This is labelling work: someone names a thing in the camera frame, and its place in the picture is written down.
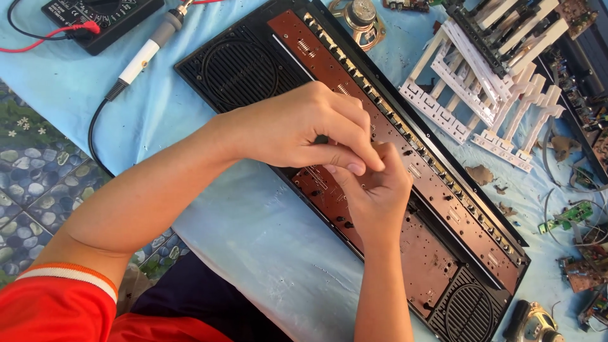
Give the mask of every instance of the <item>person's left hand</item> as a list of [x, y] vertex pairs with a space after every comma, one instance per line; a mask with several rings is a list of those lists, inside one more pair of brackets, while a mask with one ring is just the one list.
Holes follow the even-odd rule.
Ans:
[[[221, 132], [236, 158], [279, 167], [332, 164], [356, 175], [366, 165], [383, 171], [370, 143], [370, 116], [359, 99], [332, 92], [321, 82], [215, 116], [207, 125]], [[325, 135], [336, 144], [314, 144]]]

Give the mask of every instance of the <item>hand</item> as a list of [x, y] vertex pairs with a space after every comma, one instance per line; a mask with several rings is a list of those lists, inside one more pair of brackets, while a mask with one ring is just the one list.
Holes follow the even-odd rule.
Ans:
[[[359, 99], [309, 82], [290, 92], [214, 117], [237, 158], [279, 167], [332, 164], [363, 175], [384, 164], [370, 143], [370, 116]], [[336, 144], [313, 144], [325, 135]]]
[[368, 251], [399, 243], [403, 216], [412, 190], [413, 178], [401, 162], [391, 142], [372, 143], [386, 165], [371, 175], [376, 184], [361, 187], [355, 176], [341, 167], [324, 165], [340, 184], [348, 201], [354, 227]]

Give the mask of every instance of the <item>dark blue fabric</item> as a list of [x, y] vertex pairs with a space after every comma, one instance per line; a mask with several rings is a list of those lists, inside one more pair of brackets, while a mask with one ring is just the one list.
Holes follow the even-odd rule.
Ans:
[[194, 253], [186, 254], [131, 308], [145, 316], [192, 317], [234, 342], [291, 341], [234, 286]]

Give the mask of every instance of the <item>light blue cloth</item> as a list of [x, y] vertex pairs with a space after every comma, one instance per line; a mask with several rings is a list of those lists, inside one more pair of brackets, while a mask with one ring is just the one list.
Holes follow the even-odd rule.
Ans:
[[[46, 1], [23, 0], [14, 13], [15, 23], [38, 34], [53, 30], [54, 25], [40, 13]], [[226, 0], [190, 8], [182, 31], [102, 112], [95, 143], [110, 170], [120, 173], [187, 136], [214, 115], [172, 67], [262, 2]], [[4, 3], [3, 15], [8, 1]], [[89, 56], [71, 41], [44, 43], [25, 54], [0, 54], [0, 77], [88, 152], [86, 134], [93, 112], [161, 16], [177, 3], [170, 0], [164, 9], [97, 57]], [[382, 8], [379, 0], [375, 3], [387, 23], [387, 38], [370, 51], [370, 56], [399, 86], [431, 38], [434, 21], [444, 20], [446, 14], [439, 8], [433, 8], [430, 14], [396, 13]], [[33, 41], [14, 32], [6, 20], [0, 21], [0, 46], [19, 48]], [[425, 77], [430, 81], [430, 73], [425, 71], [419, 82], [424, 83]], [[466, 112], [470, 111], [463, 110], [458, 115], [463, 122]], [[516, 145], [523, 141], [535, 117], [536, 113], [524, 117], [514, 138]], [[555, 307], [555, 318], [566, 340], [600, 341], [599, 333], [577, 330], [575, 310], [579, 309], [582, 295], [573, 295], [569, 285], [561, 281], [554, 261], [576, 254], [574, 248], [561, 247], [548, 235], [537, 234], [536, 226], [543, 221], [539, 197], [542, 200], [555, 187], [544, 172], [540, 157], [534, 157], [534, 170], [526, 174], [468, 142], [455, 145], [433, 124], [429, 125], [464, 165], [488, 167], [498, 180], [484, 190], [495, 203], [502, 201], [518, 212], [510, 220], [522, 224], [518, 230], [531, 245], [527, 253], [533, 262], [516, 298], [539, 301], [548, 309], [562, 301]], [[549, 154], [554, 173], [565, 183], [571, 171], [568, 165], [580, 154], [562, 162], [559, 169], [553, 151]], [[493, 184], [508, 186], [506, 195], [498, 195]], [[557, 189], [549, 213], [561, 212], [568, 199], [582, 198], [601, 201], [598, 196]], [[352, 340], [363, 264], [267, 166], [255, 161], [239, 162], [213, 182], [173, 227], [205, 263], [295, 340]], [[570, 244], [571, 233], [556, 229], [556, 236]], [[417, 341], [435, 340], [417, 319], [412, 323]]]

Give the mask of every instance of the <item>tiled floor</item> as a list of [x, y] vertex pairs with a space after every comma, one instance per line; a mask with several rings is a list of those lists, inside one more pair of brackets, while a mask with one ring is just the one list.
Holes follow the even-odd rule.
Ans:
[[[109, 180], [0, 81], [0, 288], [29, 267], [72, 211]], [[156, 279], [188, 252], [169, 228], [131, 261]]]

